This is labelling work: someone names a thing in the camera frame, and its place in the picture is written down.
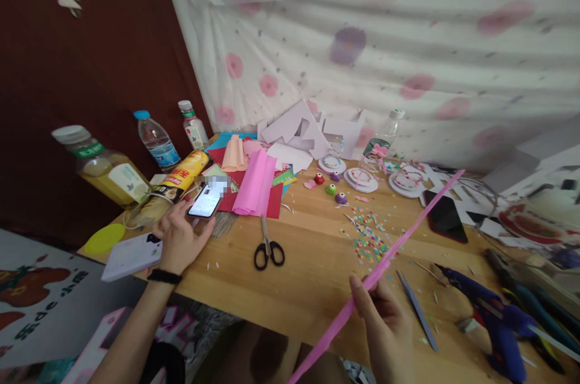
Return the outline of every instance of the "pink paper heart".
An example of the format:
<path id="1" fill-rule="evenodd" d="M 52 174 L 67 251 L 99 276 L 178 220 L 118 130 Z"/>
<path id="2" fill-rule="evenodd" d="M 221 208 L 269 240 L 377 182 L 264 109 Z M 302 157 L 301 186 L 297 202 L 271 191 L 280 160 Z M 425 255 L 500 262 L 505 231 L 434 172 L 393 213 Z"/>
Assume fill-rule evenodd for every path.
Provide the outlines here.
<path id="1" fill-rule="evenodd" d="M 310 179 L 309 181 L 304 182 L 304 186 L 312 191 L 314 188 L 316 188 L 316 182 Z"/>

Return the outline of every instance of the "clear plastic bottle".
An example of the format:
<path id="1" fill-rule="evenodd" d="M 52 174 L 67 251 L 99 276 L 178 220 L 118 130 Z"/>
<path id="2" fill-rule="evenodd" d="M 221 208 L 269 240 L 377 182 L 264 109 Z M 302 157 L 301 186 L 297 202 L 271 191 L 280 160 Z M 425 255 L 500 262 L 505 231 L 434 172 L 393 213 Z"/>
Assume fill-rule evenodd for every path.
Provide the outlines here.
<path id="1" fill-rule="evenodd" d="M 189 100 L 181 100 L 177 102 L 177 105 L 185 117 L 183 128 L 192 147 L 194 150 L 206 149 L 210 142 L 207 139 L 204 123 L 195 116 L 192 103 Z"/>
<path id="2" fill-rule="evenodd" d="M 181 158 L 177 150 L 175 150 L 169 135 L 159 123 L 151 119 L 149 111 L 139 110 L 135 111 L 133 115 L 139 120 L 137 126 L 139 137 L 143 144 L 145 144 L 151 156 L 155 158 L 161 171 L 171 173 L 179 165 Z"/>
<path id="3" fill-rule="evenodd" d="M 61 127 L 53 137 L 77 157 L 77 173 L 123 209 L 135 208 L 151 191 L 127 156 L 104 148 L 83 126 Z"/>
<path id="4" fill-rule="evenodd" d="M 373 138 L 370 139 L 369 144 L 364 149 L 363 155 L 366 156 L 370 152 L 375 144 L 380 147 L 390 148 L 393 142 L 397 138 L 397 132 L 399 130 L 399 121 L 405 116 L 405 111 L 402 109 L 393 109 L 388 118 L 379 126 L 377 133 Z"/>

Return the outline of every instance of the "yellow oil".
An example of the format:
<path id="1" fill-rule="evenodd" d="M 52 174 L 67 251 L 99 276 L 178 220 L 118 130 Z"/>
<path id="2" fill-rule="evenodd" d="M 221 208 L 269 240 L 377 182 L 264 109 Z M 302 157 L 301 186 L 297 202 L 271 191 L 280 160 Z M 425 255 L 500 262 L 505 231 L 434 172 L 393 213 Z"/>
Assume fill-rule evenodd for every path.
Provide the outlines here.
<path id="1" fill-rule="evenodd" d="M 133 165 L 133 162 L 122 153 L 105 150 L 102 155 L 98 155 L 91 159 L 79 160 L 81 161 L 81 165 L 77 169 L 78 174 L 108 198 L 121 206 L 124 210 L 132 210 L 139 203 L 136 202 L 131 195 L 127 194 L 124 189 L 109 179 L 109 173 L 114 167 L 121 164 L 129 164 L 147 184 L 149 189 L 151 189 L 149 181 L 143 177 L 139 169 Z"/>

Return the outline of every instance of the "black wristband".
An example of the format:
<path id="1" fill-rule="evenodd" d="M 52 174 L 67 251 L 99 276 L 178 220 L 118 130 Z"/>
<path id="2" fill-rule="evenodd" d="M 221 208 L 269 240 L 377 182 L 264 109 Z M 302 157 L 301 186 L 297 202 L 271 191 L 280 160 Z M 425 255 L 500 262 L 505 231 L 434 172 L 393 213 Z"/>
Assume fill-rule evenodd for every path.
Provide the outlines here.
<path id="1" fill-rule="evenodd" d="M 162 283 L 179 284 L 183 277 L 173 272 L 164 271 L 162 269 L 154 269 L 147 277 L 151 281 L 160 281 Z"/>

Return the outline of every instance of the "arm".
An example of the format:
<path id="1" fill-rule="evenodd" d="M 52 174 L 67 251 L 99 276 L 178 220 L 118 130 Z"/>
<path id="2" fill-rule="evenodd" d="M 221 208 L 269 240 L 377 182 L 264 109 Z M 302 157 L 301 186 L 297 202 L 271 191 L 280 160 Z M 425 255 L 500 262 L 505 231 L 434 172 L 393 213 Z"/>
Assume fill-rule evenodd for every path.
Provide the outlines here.
<path id="1" fill-rule="evenodd" d="M 181 275 L 199 255 L 215 225 L 211 219 L 203 234 L 193 233 L 184 218 L 193 202 L 176 204 L 155 225 L 153 233 L 163 241 L 159 268 Z M 157 326 L 174 285 L 150 281 L 111 349 L 92 375 L 90 384 L 137 384 Z"/>

